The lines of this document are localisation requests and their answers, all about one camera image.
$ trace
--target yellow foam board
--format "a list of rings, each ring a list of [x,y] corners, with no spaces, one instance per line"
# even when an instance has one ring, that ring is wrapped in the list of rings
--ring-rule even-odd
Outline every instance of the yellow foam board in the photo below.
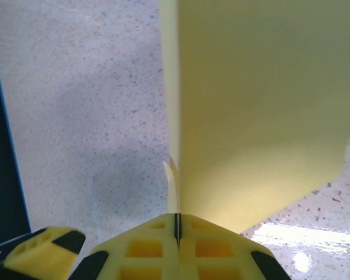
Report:
[[[160,0],[180,210],[241,232],[339,176],[350,0]]]

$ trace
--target yellow foam piece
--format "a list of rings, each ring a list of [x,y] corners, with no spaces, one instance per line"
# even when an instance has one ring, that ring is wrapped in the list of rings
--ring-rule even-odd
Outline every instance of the yellow foam piece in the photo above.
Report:
[[[269,249],[192,215],[182,215],[181,280],[265,280],[252,251]]]
[[[67,279],[78,254],[52,241],[72,230],[48,227],[44,232],[17,245],[6,256],[3,267],[40,280]]]
[[[160,0],[180,210],[241,232],[341,174],[350,0]]]
[[[109,257],[97,280],[178,280],[174,214],[164,214],[97,247]]]
[[[182,215],[180,249],[174,214],[164,214],[112,238],[91,254],[109,256],[97,280],[265,280],[251,256],[265,247],[192,215]]]

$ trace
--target square cutout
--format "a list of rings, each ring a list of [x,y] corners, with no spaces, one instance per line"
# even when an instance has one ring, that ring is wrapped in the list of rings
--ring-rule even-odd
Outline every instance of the square cutout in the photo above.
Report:
[[[163,246],[160,240],[136,239],[129,243],[127,258],[162,258]]]
[[[224,240],[197,240],[195,244],[197,258],[231,258],[234,256],[231,243]]]
[[[200,265],[197,267],[199,280],[241,280],[242,276],[236,267],[227,265]]]
[[[161,267],[121,267],[118,280],[161,280]]]

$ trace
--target speckled floor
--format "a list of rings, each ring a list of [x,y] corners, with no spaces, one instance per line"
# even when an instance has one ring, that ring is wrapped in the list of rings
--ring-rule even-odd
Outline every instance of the speckled floor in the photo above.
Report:
[[[80,228],[86,255],[166,211],[162,72],[157,0],[0,0],[0,75],[33,229]],[[342,177],[244,234],[293,279],[350,279],[350,141]]]

